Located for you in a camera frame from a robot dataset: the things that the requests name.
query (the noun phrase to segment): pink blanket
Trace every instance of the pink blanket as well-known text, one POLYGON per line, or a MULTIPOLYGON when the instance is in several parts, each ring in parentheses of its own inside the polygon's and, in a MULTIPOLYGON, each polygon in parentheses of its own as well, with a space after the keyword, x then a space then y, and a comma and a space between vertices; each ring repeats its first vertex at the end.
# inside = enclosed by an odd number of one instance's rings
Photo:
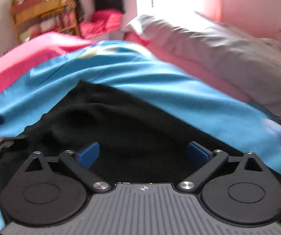
POLYGON ((0 58, 0 93, 31 68, 90 44, 89 40, 51 32, 19 45, 0 58))

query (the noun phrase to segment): silver screw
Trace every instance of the silver screw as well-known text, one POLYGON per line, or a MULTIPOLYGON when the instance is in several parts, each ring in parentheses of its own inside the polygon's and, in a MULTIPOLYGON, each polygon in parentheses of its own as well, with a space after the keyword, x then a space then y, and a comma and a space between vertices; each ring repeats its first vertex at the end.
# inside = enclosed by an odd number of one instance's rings
POLYGON ((195 187, 195 184, 190 181, 183 181, 180 183, 180 188, 185 189, 185 190, 193 189, 194 187, 195 187))
POLYGON ((74 150, 65 150, 65 153, 72 155, 74 154, 74 150))
POLYGON ((106 182, 103 182, 103 181, 94 183, 94 188, 97 190, 105 190, 108 187, 109 187, 109 184, 106 182))

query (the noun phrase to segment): blue bedsheet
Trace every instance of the blue bedsheet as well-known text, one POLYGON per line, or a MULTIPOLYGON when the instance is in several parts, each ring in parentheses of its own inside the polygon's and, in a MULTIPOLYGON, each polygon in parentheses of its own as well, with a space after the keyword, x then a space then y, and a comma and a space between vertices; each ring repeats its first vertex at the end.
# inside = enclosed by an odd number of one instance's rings
POLYGON ((79 80, 130 93, 242 152, 256 152, 281 174, 281 127, 257 109, 126 42, 100 42, 44 62, 20 77, 0 94, 5 117, 0 136, 18 135, 36 123, 79 80))

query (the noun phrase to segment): ribbed surface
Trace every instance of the ribbed surface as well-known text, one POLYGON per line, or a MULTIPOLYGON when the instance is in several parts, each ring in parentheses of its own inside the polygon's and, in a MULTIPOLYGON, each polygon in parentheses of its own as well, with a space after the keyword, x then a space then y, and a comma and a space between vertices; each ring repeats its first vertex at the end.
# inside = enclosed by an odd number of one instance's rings
POLYGON ((9 224, 3 235, 281 235, 281 225, 240 228, 209 215, 196 196, 176 192, 170 184, 118 184, 95 195, 70 222, 51 228, 9 224))

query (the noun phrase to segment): triangular cutout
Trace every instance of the triangular cutout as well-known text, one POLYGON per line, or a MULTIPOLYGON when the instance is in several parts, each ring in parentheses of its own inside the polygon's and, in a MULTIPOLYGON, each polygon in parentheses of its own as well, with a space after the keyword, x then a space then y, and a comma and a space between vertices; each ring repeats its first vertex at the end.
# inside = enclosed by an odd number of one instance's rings
POLYGON ((30 171, 36 171, 36 170, 42 170, 42 165, 39 161, 38 158, 35 158, 30 165, 28 166, 28 168, 25 170, 25 172, 30 172, 30 171))
POLYGON ((262 171, 262 168, 259 166, 259 164, 254 158, 248 158, 247 163, 245 165, 245 170, 262 171))

